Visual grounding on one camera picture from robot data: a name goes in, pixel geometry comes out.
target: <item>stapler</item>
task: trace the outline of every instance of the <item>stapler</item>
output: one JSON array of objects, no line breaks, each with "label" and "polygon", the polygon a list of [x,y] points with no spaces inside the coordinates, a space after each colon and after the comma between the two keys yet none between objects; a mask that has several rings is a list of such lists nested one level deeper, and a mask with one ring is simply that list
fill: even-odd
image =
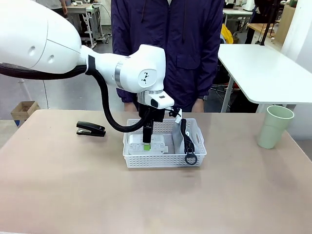
[{"label": "stapler", "polygon": [[77,135],[103,137],[106,133],[103,126],[94,123],[78,121],[76,126],[78,127]]}]

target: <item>basket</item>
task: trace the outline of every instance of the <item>basket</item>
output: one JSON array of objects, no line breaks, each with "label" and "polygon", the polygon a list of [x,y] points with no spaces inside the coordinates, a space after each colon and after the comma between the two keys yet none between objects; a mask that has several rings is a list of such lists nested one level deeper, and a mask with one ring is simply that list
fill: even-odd
[{"label": "basket", "polygon": [[[137,123],[139,119],[129,119],[127,126]],[[172,139],[172,128],[175,119],[164,119],[162,123],[154,122],[153,133],[163,134],[165,138],[165,145],[168,146],[168,153],[162,155],[131,155],[129,154],[128,137],[132,133],[125,133],[123,135],[123,156],[125,157],[128,168],[156,168],[156,167],[199,167],[207,154],[204,138],[200,128],[197,125],[196,119],[187,118],[186,124],[192,131],[192,138],[199,148],[197,156],[197,163],[189,165],[185,162],[185,155],[175,154],[174,142]],[[142,133],[143,128],[135,131],[135,133]]]}]

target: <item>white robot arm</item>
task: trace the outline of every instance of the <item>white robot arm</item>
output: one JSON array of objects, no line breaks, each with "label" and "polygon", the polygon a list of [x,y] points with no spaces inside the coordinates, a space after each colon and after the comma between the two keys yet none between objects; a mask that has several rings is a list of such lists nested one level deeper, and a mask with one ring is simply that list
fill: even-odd
[{"label": "white robot arm", "polygon": [[78,65],[89,66],[95,58],[96,70],[108,85],[138,93],[143,105],[165,109],[174,100],[163,91],[166,59],[162,48],[141,45],[132,55],[98,54],[86,46],[74,26],[57,13],[31,0],[2,0],[0,62],[36,71],[63,74]]}]

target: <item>drawstring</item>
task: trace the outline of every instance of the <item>drawstring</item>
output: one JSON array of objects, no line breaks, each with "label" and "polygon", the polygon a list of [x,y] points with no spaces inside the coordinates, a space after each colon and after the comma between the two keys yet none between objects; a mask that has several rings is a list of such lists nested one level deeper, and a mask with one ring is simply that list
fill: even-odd
[{"label": "drawstring", "polygon": [[143,22],[143,20],[144,20],[144,10],[145,10],[145,4],[146,4],[146,0],[144,0],[144,6],[143,6],[143,11],[142,11],[141,22]]},{"label": "drawstring", "polygon": [[183,32],[182,32],[182,43],[185,41],[185,23],[186,23],[186,0],[184,0],[184,19],[183,19]]}]

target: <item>plastic cup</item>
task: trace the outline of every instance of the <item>plastic cup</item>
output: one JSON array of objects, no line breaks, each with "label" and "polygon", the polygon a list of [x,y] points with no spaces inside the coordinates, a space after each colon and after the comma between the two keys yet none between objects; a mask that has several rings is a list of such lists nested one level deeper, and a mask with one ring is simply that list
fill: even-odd
[{"label": "plastic cup", "polygon": [[294,113],[283,106],[269,106],[265,115],[258,145],[265,149],[272,149],[281,140],[283,132],[288,128]]}]

